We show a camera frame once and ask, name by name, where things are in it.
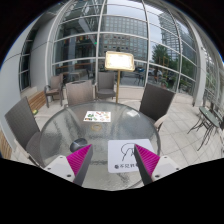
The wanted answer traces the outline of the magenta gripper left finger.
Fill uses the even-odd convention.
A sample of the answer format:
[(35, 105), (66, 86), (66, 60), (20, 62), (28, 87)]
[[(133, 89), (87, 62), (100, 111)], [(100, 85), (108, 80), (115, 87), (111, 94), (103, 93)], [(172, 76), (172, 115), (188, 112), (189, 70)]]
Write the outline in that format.
[(87, 145), (68, 156), (59, 155), (44, 170), (81, 186), (92, 155), (92, 145)]

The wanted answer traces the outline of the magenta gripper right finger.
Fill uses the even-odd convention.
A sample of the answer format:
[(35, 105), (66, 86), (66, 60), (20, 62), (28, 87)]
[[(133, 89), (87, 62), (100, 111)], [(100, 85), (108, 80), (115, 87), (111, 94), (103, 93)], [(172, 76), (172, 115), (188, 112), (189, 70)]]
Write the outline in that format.
[(144, 185), (180, 170), (180, 167), (167, 155), (158, 156), (137, 144), (134, 145), (134, 156)]

